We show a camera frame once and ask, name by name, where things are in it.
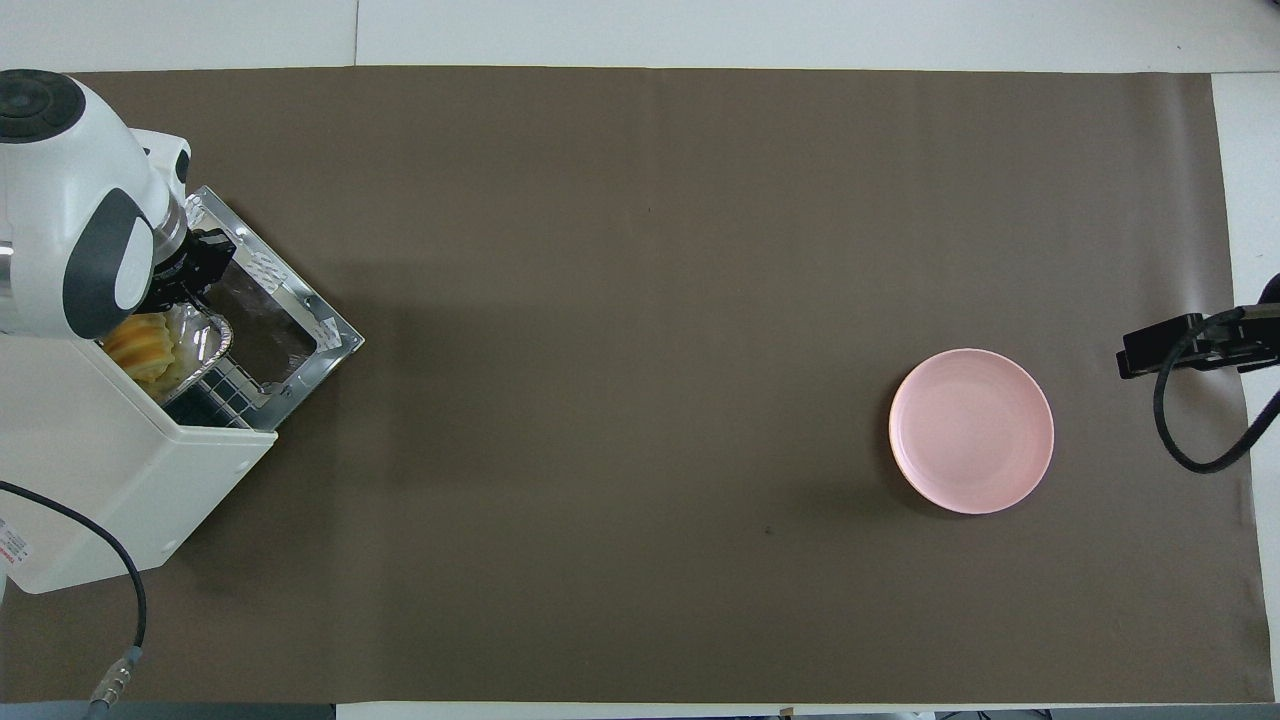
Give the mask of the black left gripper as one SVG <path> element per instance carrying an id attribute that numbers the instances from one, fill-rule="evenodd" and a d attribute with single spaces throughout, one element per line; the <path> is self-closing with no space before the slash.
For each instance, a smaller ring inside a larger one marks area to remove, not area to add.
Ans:
<path id="1" fill-rule="evenodd" d="M 148 310 L 166 311 L 175 304 L 204 301 L 234 254 L 236 243 L 224 231 L 188 231 L 179 249 L 154 268 Z"/>

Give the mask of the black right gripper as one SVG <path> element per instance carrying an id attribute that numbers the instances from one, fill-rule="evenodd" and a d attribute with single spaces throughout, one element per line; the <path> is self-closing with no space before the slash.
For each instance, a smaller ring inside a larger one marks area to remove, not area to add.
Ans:
<path id="1" fill-rule="evenodd" d="M 1128 333 L 1116 352 L 1117 374 L 1123 380 L 1155 374 L 1169 359 L 1174 369 L 1198 372 L 1276 366 L 1279 305 L 1236 306 L 1212 316 L 1190 313 Z"/>

